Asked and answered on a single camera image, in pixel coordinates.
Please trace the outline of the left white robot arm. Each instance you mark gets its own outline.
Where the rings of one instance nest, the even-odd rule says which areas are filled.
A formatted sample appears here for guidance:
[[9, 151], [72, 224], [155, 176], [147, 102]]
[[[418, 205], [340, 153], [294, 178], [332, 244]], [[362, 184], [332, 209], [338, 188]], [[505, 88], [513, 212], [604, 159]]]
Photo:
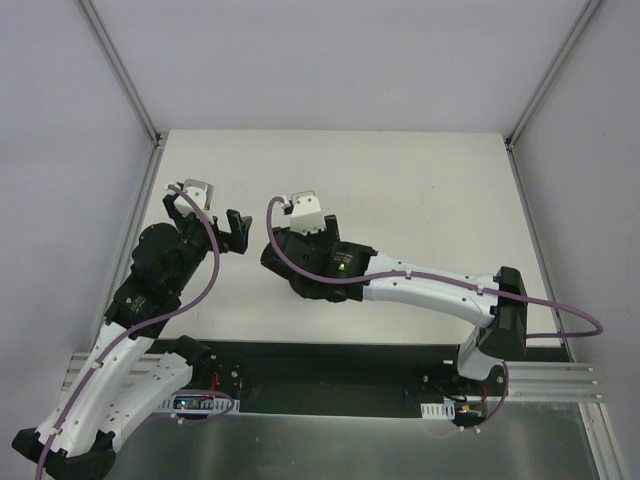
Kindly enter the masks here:
[[169, 222], [141, 232], [130, 273], [66, 396], [39, 426], [14, 437], [13, 449], [35, 463], [36, 478], [103, 479], [128, 437], [167, 397], [181, 389], [218, 395], [212, 353], [189, 336], [176, 340], [137, 386], [117, 393], [168, 321], [210, 293], [221, 255], [248, 248], [251, 217], [227, 210], [230, 229], [220, 230], [204, 192], [179, 186], [163, 204]]

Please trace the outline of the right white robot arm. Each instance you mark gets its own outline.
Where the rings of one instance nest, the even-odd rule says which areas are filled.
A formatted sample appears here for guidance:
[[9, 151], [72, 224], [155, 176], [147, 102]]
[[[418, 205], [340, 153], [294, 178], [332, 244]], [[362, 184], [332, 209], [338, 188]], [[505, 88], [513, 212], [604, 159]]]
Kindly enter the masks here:
[[308, 235], [269, 227], [262, 265], [305, 299], [393, 302], [468, 322], [473, 330], [450, 369], [451, 385], [461, 394], [481, 388], [499, 362], [525, 360], [527, 305], [519, 270], [503, 266], [494, 275], [426, 270], [341, 240], [336, 217], [327, 220], [326, 230]]

